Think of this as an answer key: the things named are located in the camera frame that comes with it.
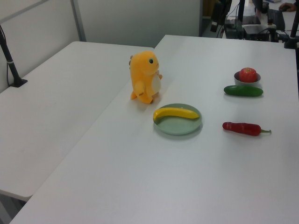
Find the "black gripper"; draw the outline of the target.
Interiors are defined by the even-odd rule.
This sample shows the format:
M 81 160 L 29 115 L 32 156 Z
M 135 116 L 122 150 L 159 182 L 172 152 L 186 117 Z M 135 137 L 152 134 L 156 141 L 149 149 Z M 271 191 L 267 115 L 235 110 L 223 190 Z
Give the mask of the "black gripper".
M 219 0 L 214 4 L 214 8 L 212 11 L 212 16 L 211 16 L 211 32 L 216 32 L 218 28 L 218 22 L 219 18 L 221 15 L 221 25 L 223 26 L 225 24 L 225 20 L 228 17 L 229 10 L 231 8 L 232 0 Z

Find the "bystander hand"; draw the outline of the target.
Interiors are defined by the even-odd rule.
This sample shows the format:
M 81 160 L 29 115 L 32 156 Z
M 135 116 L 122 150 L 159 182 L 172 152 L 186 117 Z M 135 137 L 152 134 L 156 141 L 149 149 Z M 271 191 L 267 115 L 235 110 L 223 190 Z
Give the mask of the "bystander hand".
M 283 3 L 278 7 L 279 11 L 282 12 L 294 12 L 297 10 L 297 4 L 296 3 Z

